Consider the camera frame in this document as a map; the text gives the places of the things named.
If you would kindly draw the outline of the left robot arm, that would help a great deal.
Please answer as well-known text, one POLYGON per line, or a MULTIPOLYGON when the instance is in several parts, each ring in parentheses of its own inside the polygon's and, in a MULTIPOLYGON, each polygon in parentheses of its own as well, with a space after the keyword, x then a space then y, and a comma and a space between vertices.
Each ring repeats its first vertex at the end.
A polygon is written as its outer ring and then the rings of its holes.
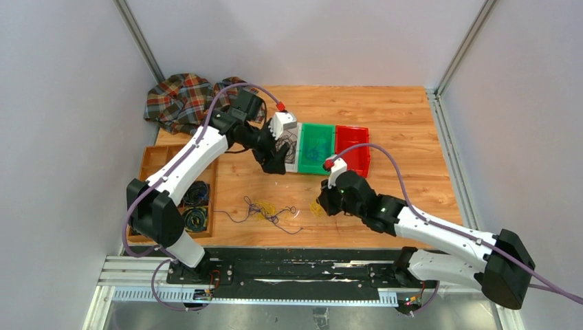
POLYGON ((251 150, 264 173, 284 175, 289 144, 278 141, 297 119, 277 101, 276 112, 263 126, 250 124, 265 104, 264 100, 239 85, 233 104, 217 108, 213 98, 203 124, 190 141, 147 180, 132 180, 126 187, 127 212, 123 230, 133 229, 149 238, 155 247, 181 263, 184 275, 194 284, 210 277, 204 248, 185 229, 178 210, 187 190, 206 168, 234 144, 251 150))

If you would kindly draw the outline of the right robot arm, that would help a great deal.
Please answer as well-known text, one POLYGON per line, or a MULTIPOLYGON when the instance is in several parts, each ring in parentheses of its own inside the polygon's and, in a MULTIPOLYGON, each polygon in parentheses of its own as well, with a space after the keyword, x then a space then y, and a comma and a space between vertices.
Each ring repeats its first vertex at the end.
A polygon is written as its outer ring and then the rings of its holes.
POLYGON ((399 285, 409 287, 418 280, 454 283, 477 289, 502 307, 522 308, 536 265, 515 232, 481 232, 417 212, 403 199, 377 194, 352 170, 323 180, 317 200, 329 216, 343 212, 374 232, 438 250, 402 248, 393 267, 399 285))

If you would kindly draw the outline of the white plastic bin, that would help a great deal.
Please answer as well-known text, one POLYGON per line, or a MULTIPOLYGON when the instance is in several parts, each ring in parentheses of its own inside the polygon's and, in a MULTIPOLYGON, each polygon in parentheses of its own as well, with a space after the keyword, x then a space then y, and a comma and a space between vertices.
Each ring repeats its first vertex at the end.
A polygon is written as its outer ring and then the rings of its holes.
POLYGON ((298 158, 300 150, 300 137, 302 123, 299 122, 295 128, 285 130, 276 141, 276 149, 280 149, 285 143, 289 145, 289 150, 285 156, 285 170, 287 173, 298 172, 298 158))

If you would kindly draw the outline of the green plastic bin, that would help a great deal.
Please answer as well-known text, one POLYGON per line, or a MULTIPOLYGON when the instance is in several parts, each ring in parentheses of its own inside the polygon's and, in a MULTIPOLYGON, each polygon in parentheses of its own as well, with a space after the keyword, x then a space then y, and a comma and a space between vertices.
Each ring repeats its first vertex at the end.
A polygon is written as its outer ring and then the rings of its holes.
POLYGON ((336 127, 329 124, 303 123, 300 137, 298 172, 326 175, 325 160, 335 153, 336 127))

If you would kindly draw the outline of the wooden compartment tray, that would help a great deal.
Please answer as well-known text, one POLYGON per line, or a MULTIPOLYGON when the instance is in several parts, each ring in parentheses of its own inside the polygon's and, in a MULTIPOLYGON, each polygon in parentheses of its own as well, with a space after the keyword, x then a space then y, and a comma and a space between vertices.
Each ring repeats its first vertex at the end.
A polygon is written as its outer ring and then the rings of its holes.
MULTIPOLYGON (((171 160, 179 150, 182 148, 181 144, 171 144, 166 146, 148 146, 144 149, 142 156, 142 163, 140 165, 140 171, 138 179, 145 181, 149 176, 155 174, 158 170, 171 160)), ((207 184, 209 187, 208 198, 210 201, 216 199, 215 188, 217 183, 217 171, 218 171, 218 161, 214 161, 209 165, 203 172, 198 176, 197 182, 201 181, 207 184)), ((214 216, 207 215, 205 220, 205 226, 202 229, 196 229, 192 231, 187 229, 187 233, 194 239, 210 238, 214 234, 214 216)), ((134 229, 126 230, 126 237, 129 243, 133 244, 153 244, 151 239, 148 239, 144 235, 139 234, 134 229)))

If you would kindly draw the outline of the plaid cloth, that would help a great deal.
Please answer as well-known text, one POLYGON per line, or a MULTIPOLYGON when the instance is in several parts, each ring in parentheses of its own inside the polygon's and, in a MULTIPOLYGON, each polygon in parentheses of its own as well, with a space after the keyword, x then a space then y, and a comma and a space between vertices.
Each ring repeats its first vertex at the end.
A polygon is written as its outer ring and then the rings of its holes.
POLYGON ((240 92, 259 92, 250 86, 233 86, 244 82, 232 76, 212 84, 196 74, 174 74, 148 91, 143 118, 171 134, 194 135, 202 125, 211 125, 207 117, 213 101, 214 111, 225 111, 240 92))

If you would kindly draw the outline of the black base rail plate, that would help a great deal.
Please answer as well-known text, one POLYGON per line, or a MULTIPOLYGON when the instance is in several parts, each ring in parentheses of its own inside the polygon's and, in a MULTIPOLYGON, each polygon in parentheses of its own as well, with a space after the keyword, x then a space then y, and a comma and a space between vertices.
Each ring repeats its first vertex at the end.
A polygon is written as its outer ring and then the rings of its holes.
POLYGON ((434 280, 399 269, 399 250, 209 247, 199 271, 155 261, 146 291, 165 302, 398 305, 431 294, 434 280))

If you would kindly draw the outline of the right aluminium frame post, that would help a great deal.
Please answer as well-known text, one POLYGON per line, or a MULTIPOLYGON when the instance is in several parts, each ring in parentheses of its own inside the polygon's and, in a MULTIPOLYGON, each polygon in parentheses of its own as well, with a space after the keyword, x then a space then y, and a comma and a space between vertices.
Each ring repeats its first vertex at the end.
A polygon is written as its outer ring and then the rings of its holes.
POLYGON ((476 17, 474 18, 472 24, 470 25, 470 28, 465 33, 465 36, 463 37, 460 46, 458 47, 452 60, 450 61, 450 64, 447 66, 437 87, 434 89, 434 95, 436 98, 440 98, 448 88, 458 68, 463 62, 466 54, 469 52, 471 46, 474 44, 476 38, 483 29, 483 26, 489 19, 492 11, 494 10, 497 4, 498 4, 497 0, 485 0, 482 3, 482 6, 480 7, 476 17))

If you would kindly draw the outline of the aluminium frame post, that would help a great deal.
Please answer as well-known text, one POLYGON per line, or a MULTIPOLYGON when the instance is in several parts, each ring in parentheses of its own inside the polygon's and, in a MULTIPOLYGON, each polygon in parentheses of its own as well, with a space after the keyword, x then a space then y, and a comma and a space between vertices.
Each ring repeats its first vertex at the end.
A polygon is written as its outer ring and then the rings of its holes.
POLYGON ((118 9, 118 12, 124 21, 129 33, 131 34, 137 48, 139 49, 142 57, 150 69, 155 81, 160 83, 165 80, 165 76, 155 59, 154 53, 151 50, 148 41, 136 19, 131 6, 127 0, 113 0, 114 5, 118 9))
POLYGON ((489 19, 492 11, 494 10, 497 4, 498 4, 497 0, 485 0, 482 3, 482 6, 480 7, 476 17, 474 18, 472 24, 470 25, 470 28, 465 33, 465 36, 463 37, 460 46, 458 47, 452 60, 450 61, 450 64, 447 66, 437 87, 434 89, 434 95, 436 98, 440 98, 448 88, 458 68, 463 62, 466 54, 469 52, 471 46, 474 44, 476 38, 483 29, 483 26, 489 19))

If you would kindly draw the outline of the left aluminium frame post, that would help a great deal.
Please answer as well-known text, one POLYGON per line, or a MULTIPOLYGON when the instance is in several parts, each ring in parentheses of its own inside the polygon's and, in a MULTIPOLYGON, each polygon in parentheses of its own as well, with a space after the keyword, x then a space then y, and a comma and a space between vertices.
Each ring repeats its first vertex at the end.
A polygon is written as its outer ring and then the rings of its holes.
POLYGON ((151 50, 148 41, 136 19, 131 6, 127 0, 113 0, 114 5, 118 9, 118 12, 124 21, 129 33, 131 34, 137 48, 139 49, 142 57, 150 69, 155 81, 160 83, 165 80, 165 76, 155 59, 154 53, 151 50))

